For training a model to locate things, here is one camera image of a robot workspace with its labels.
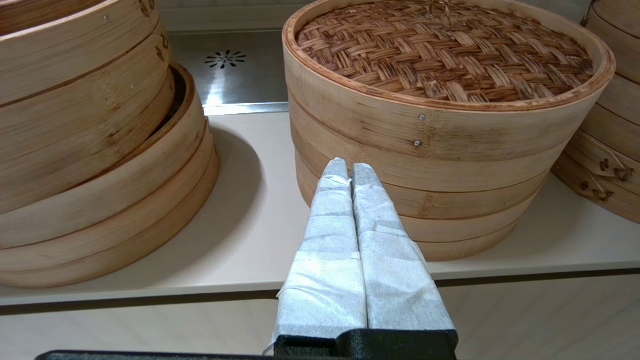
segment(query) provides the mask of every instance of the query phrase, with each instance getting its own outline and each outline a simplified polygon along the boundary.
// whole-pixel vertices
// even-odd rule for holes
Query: stainless steel surface
[[[173,60],[195,78],[207,116],[289,111],[280,30],[169,38]]]

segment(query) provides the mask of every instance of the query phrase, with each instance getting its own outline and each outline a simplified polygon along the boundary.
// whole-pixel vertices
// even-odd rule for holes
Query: countertop
[[[277,290],[309,208],[296,183],[288,113],[211,117],[222,166],[194,220],[145,259],[82,284],[0,287],[0,306]],[[436,280],[640,268],[640,225],[550,177],[514,233],[472,258],[430,263]]]

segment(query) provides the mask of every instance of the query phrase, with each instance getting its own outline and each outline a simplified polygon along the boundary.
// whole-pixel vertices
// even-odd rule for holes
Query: bamboo steamer
[[[617,72],[635,82],[640,81],[640,38],[627,34],[609,24],[591,9],[584,20],[585,27],[597,34],[616,56]]]
[[[582,130],[573,136],[564,152],[592,174],[640,195],[640,162],[620,154]]]
[[[603,177],[593,175],[566,153],[560,156],[553,171],[579,195],[614,214],[640,224],[640,195],[629,192]]]
[[[569,141],[523,159],[504,161],[445,161],[416,158],[354,141],[324,126],[290,97],[289,113],[294,143],[299,136],[327,158],[349,164],[366,162],[384,183],[432,192],[483,192],[520,184],[548,171]],[[307,159],[304,149],[299,150]]]
[[[297,153],[296,173],[298,181],[302,181],[305,184],[305,191],[311,193],[310,198],[312,199],[313,194],[316,192],[315,184],[320,180],[320,176],[313,173]],[[430,220],[407,217],[400,214],[400,220],[407,234],[415,241],[422,241],[420,239],[428,239],[430,243],[464,241],[475,238],[477,234],[492,234],[513,224],[529,207],[536,193],[530,194],[529,198],[505,211],[483,217]]]
[[[615,75],[598,99],[598,104],[640,126],[640,85]]]
[[[140,146],[173,99],[164,27],[105,67],[0,106],[0,214],[52,197]]]
[[[177,235],[198,213],[214,188],[219,170],[217,154],[190,194],[165,217],[117,245],[85,258],[35,270],[0,272],[0,283],[20,288],[71,285],[110,274],[144,258]]]
[[[66,85],[149,37],[154,0],[106,0],[34,28],[0,36],[0,106]]]
[[[217,167],[211,156],[213,148],[208,131],[193,157],[166,184],[99,224],[42,243],[0,250],[0,272],[63,265],[127,241],[169,214],[191,193],[207,168]]]
[[[102,0],[0,0],[0,36],[80,12]]]
[[[618,29],[640,38],[640,1],[638,0],[596,0],[593,10],[603,20]]]
[[[640,160],[640,125],[601,107],[593,107],[581,129],[610,148]]]
[[[112,217],[156,191],[190,159],[207,122],[193,78],[180,65],[173,71],[177,91],[171,119],[104,175],[0,215],[0,249],[55,239]]]
[[[302,194],[303,199],[305,199],[305,202],[309,206],[311,206],[314,194],[316,192],[314,189],[317,186],[319,177],[313,175],[311,171],[306,168],[306,165],[301,162],[300,157],[297,154],[296,173],[300,193]],[[421,236],[421,231],[423,229],[412,227],[412,224],[408,223],[407,219],[408,218],[406,217],[400,216],[400,220],[403,223],[407,235],[411,239],[415,239],[416,237]],[[424,254],[424,257],[427,261],[446,261],[467,258],[496,246],[504,238],[511,234],[516,225],[517,221],[509,224],[504,229],[473,239],[450,242],[416,241],[416,244]]]
[[[295,127],[291,128],[291,134],[296,147],[296,161],[298,158],[300,161],[302,158],[305,159],[305,166],[319,178],[330,159],[306,141]],[[352,167],[355,162],[358,160],[350,159],[349,167]],[[378,176],[382,180],[386,174],[378,174]],[[499,213],[513,207],[513,204],[524,202],[542,187],[547,176],[548,169],[545,169],[531,180],[486,192],[427,192],[391,185],[384,181],[383,185],[400,215],[431,219],[469,218]]]
[[[181,69],[177,74],[183,75],[186,74],[186,72],[184,69]],[[188,81],[188,83],[190,83],[190,92],[194,94],[195,88],[193,87],[193,81]],[[187,103],[184,101],[185,99],[183,99],[183,105],[192,104],[191,102]],[[200,116],[197,116],[199,119],[198,125],[206,124],[204,114],[202,114],[201,104],[195,104],[195,106],[198,110],[197,112],[200,113]],[[171,122],[167,123],[165,126],[172,127],[173,129],[171,129],[165,137],[174,134],[175,130],[180,128],[184,120],[188,119],[183,118],[183,120],[173,126]],[[61,285],[61,281],[63,281],[64,284],[81,281],[87,279],[87,277],[92,278],[97,276],[98,271],[101,272],[100,274],[103,274],[102,272],[106,271],[105,269],[111,269],[109,271],[117,270],[134,261],[131,260],[132,256],[135,257],[135,259],[139,259],[146,255],[149,250],[144,250],[146,252],[142,253],[140,250],[132,249],[132,253],[128,253],[127,249],[131,249],[131,246],[128,244],[132,242],[139,244],[139,241],[136,239],[140,237],[140,234],[152,231],[149,229],[153,229],[156,226],[162,226],[163,229],[167,229],[164,225],[159,225],[159,223],[169,221],[169,229],[174,230],[166,234],[161,233],[153,238],[146,238],[147,240],[145,241],[150,243],[151,248],[142,247],[141,249],[155,249],[174,236],[194,215],[193,211],[189,210],[193,209],[192,206],[187,206],[187,209],[184,209],[181,203],[187,201],[186,199],[190,196],[193,196],[194,192],[200,193],[201,195],[198,195],[199,199],[195,202],[195,204],[198,204],[197,208],[199,208],[213,187],[220,165],[209,127],[198,126],[198,130],[195,132],[200,132],[200,134],[191,133],[189,137],[191,141],[196,138],[198,149],[192,152],[193,155],[188,156],[188,161],[184,166],[179,167],[167,182],[155,191],[150,192],[144,199],[135,202],[123,211],[114,214],[112,217],[80,231],[49,241],[0,250],[0,283],[12,286],[32,287],[58,286]],[[142,155],[131,161],[136,161],[139,157],[143,157],[147,153],[152,153],[156,157],[166,155],[158,151],[158,145],[163,142],[164,138],[158,140],[153,146],[148,147]],[[121,170],[126,167],[127,164],[122,165],[122,167],[115,171]],[[157,167],[162,167],[162,165],[162,163],[156,163]],[[129,181],[133,182],[135,180],[136,178],[132,178]],[[126,190],[132,188],[132,186],[128,184],[123,183],[123,185],[128,186]],[[127,193],[127,191],[124,190],[120,192],[123,193],[123,195]],[[179,212],[181,215],[171,215],[174,212]],[[178,217],[178,219],[181,220],[167,220],[167,218],[172,216]],[[113,255],[110,255],[106,258],[109,259],[108,262],[100,260],[98,263],[91,265],[92,268],[86,272],[76,271],[83,268],[81,266],[78,267],[78,263],[84,263],[84,259],[101,258],[101,256],[104,256],[104,253],[119,253],[121,259],[115,259]],[[51,270],[52,273],[58,272],[58,270],[55,269],[64,269],[64,271],[62,271],[61,275],[55,276],[42,275],[37,277],[33,275],[33,280],[29,280],[31,275],[25,275],[48,274],[38,272],[37,270]],[[25,283],[17,282],[15,280],[16,278],[24,279]]]
[[[557,15],[503,0],[446,3],[321,0],[283,32],[299,178],[316,178],[335,157],[370,164],[412,239],[447,244],[434,251],[439,260],[475,254],[513,230],[615,71],[599,38]],[[515,15],[564,35],[538,40],[551,32],[519,28]],[[446,32],[451,24],[457,30]],[[555,65],[536,68],[534,53]],[[518,78],[525,68],[536,69],[529,85]]]

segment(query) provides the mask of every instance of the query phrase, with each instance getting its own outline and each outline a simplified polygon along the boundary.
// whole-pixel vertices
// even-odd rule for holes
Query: woven bamboo lid
[[[296,40],[338,75],[423,99],[544,99],[593,77],[587,51],[569,36],[513,13],[448,1],[333,10],[306,23]]]

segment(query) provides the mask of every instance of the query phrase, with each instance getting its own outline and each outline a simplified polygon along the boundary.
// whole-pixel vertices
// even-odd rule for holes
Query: white cloth wrapping
[[[355,164],[353,189],[369,328],[454,330],[424,256],[371,166]]]
[[[318,182],[305,237],[278,294],[272,345],[281,334],[331,339],[367,328],[350,182],[344,160],[329,162]]]

